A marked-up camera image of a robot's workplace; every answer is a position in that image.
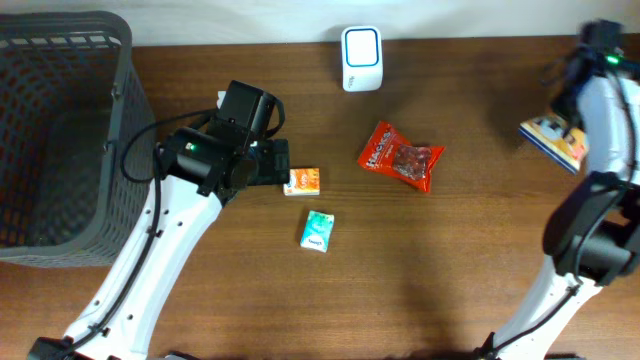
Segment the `teal tissue pack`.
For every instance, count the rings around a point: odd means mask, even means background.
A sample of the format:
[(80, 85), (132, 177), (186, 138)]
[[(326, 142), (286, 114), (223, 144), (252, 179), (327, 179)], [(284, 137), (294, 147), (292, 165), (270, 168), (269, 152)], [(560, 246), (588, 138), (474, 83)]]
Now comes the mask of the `teal tissue pack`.
[(335, 217), (333, 215), (311, 210), (307, 216), (300, 246), (326, 253), (334, 223)]

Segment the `red candy bag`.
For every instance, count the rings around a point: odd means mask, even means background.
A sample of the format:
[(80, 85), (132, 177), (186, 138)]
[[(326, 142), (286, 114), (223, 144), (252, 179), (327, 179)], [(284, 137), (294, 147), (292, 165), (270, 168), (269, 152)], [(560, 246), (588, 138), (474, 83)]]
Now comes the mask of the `red candy bag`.
[(380, 121), (357, 162), (367, 171), (399, 179), (429, 193), (434, 166), (444, 146), (413, 146), (388, 122)]

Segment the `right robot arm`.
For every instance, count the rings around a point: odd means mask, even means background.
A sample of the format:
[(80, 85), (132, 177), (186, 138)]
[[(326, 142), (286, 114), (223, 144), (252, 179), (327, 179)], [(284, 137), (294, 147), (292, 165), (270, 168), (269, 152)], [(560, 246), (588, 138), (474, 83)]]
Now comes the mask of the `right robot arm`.
[(545, 358), (581, 307), (639, 266), (639, 65), (603, 47), (573, 59), (581, 73), (560, 97), (588, 137), (588, 171), (549, 218), (534, 285), (477, 359)]

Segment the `yellow snack bag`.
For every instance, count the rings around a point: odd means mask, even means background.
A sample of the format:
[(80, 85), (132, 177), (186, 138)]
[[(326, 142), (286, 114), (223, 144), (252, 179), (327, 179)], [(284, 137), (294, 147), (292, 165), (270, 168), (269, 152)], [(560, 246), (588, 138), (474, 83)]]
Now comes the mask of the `yellow snack bag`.
[(519, 133), (555, 163), (571, 174), (577, 174), (589, 152), (586, 134), (570, 128), (555, 113), (532, 118), (519, 125)]

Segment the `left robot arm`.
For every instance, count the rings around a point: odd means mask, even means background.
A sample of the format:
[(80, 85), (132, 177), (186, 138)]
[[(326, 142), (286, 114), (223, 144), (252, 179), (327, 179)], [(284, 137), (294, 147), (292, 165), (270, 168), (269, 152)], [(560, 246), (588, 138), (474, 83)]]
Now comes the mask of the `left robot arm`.
[(285, 139), (183, 127), (159, 146), (160, 174), (105, 281), (60, 339), (40, 337), (31, 359), (146, 359), (164, 304), (195, 245), (251, 186), (289, 180)]

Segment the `orange tissue pack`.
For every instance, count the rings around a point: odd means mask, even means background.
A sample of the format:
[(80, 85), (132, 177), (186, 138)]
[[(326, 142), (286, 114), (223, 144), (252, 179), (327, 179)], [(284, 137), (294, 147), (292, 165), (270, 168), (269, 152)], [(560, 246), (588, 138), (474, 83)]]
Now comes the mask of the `orange tissue pack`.
[(285, 196), (316, 196), (320, 194), (320, 169), (290, 170), (289, 182), (283, 185)]

